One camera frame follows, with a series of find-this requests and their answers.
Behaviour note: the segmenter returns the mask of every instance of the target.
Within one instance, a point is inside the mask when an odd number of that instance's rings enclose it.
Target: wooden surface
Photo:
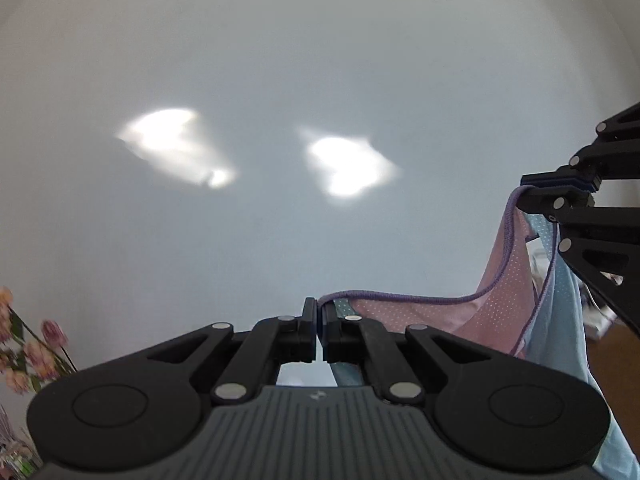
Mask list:
[[[601,341],[588,342],[591,373],[598,381],[636,456],[640,452],[640,339],[614,325]]]

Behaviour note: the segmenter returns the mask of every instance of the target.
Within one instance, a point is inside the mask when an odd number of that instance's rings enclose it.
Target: logo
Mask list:
[[[316,391],[316,393],[309,395],[309,397],[311,397],[313,400],[320,401],[326,397],[326,393],[324,393],[322,390],[318,390]]]

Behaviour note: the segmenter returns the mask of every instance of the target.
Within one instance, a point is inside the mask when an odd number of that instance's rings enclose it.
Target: flower stem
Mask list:
[[[73,370],[73,369],[69,366],[69,364],[68,364],[64,359],[62,359],[58,354],[56,354],[56,353],[53,351],[53,349],[52,349],[48,344],[46,344],[42,339],[40,339],[40,338],[35,334],[35,332],[34,332],[33,330],[31,330],[31,328],[29,328],[29,327],[28,327],[28,325],[27,325],[27,324],[22,320],[22,318],[21,318],[20,316],[18,316],[18,314],[16,313],[16,311],[15,311],[14,309],[12,309],[11,307],[9,307],[9,312],[11,312],[12,314],[14,314],[14,316],[18,318],[18,320],[20,321],[20,323],[22,323],[22,326],[23,326],[24,328],[26,328],[26,329],[27,329],[27,332],[29,332],[29,333],[31,334],[31,336],[33,336],[33,338],[34,338],[38,343],[40,343],[42,346],[44,346],[44,348],[46,348],[47,350],[49,350],[49,351],[53,354],[54,359],[55,359],[56,361],[58,361],[58,363],[59,363],[59,364],[60,364],[60,365],[65,369],[65,372],[67,372],[67,373],[71,374],[71,373],[73,373],[74,371],[77,371],[77,370]]]
[[[74,362],[71,360],[71,357],[69,357],[69,354],[66,353],[66,350],[63,346],[60,347],[62,349],[62,351],[65,354],[66,360],[69,361],[69,364],[71,364],[71,366],[73,367],[74,371],[77,372],[78,369],[76,368],[76,365],[74,364]]]

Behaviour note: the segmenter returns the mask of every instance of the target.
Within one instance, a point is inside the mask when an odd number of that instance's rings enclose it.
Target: white wall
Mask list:
[[[520,176],[640,100],[640,72],[602,0],[21,0],[0,88],[0,282],[88,366],[308,295],[474,290]],[[235,182],[172,180],[116,138],[168,107]],[[329,201],[300,126],[401,175]]]
[[[604,10],[609,14],[609,23],[618,28],[618,32],[612,35],[612,40],[621,42],[619,48],[628,48],[635,61],[635,66],[640,66],[640,0],[600,0]],[[637,69],[631,70],[626,79],[628,94],[638,95]],[[617,193],[600,196],[599,205],[636,205],[640,189],[638,182],[611,183],[606,182],[603,191],[614,189]]]

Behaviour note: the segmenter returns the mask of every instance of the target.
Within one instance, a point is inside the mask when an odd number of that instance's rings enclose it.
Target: purple trim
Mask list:
[[[520,186],[513,190],[507,205],[504,209],[504,247],[502,248],[502,260],[500,261],[500,267],[496,272],[494,279],[484,289],[478,290],[468,296],[461,296],[459,298],[433,298],[431,296],[409,296],[405,294],[392,294],[389,292],[374,292],[373,290],[343,290],[341,292],[334,292],[333,294],[327,294],[318,300],[318,306],[322,306],[328,301],[347,299],[347,300],[374,300],[374,301],[395,301],[396,303],[429,303],[439,305],[454,305],[459,303],[468,303],[469,301],[477,300],[485,294],[491,292],[498,281],[504,274],[507,268],[511,253],[513,252],[513,243],[515,238],[514,226],[513,226],[513,211],[516,207],[518,199],[527,189],[534,186]]]
[[[551,261],[549,262],[549,268],[546,270],[545,281],[542,283],[542,290],[540,290],[540,295],[538,296],[538,299],[536,300],[536,304],[534,305],[533,310],[531,311],[531,316],[529,316],[529,320],[524,325],[522,332],[520,332],[520,336],[516,340],[516,344],[511,349],[511,352],[509,352],[509,354],[511,355],[515,355],[516,352],[518,351],[518,348],[520,347],[520,343],[522,343],[524,336],[527,333],[527,330],[529,330],[529,327],[536,319],[538,311],[540,310],[540,305],[542,305],[542,302],[545,301],[546,294],[549,289],[549,282],[551,281],[551,276],[553,275],[554,270],[556,268],[556,254],[558,254],[558,250],[556,249],[556,247],[558,246],[558,226],[557,225],[554,226],[554,236],[553,236],[553,241],[551,242],[551,246],[554,248],[554,253],[551,256]]]

